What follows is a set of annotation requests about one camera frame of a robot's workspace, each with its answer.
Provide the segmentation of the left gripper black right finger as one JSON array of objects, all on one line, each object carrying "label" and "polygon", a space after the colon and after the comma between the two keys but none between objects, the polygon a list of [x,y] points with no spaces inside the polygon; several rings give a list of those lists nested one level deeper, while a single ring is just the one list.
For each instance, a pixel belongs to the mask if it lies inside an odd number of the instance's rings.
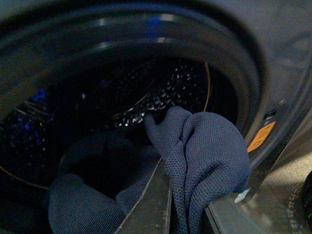
[{"label": "left gripper black right finger", "polygon": [[297,190],[283,199],[268,190],[242,204],[227,196],[206,208],[215,234],[310,234],[303,214]]}]

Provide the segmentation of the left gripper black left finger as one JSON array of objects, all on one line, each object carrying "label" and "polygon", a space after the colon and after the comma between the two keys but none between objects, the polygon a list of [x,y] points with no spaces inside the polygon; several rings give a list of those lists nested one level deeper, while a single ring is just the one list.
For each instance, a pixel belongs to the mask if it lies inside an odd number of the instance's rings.
[{"label": "left gripper black left finger", "polygon": [[171,181],[161,159],[140,199],[117,229],[118,234],[168,234],[172,207]]}]

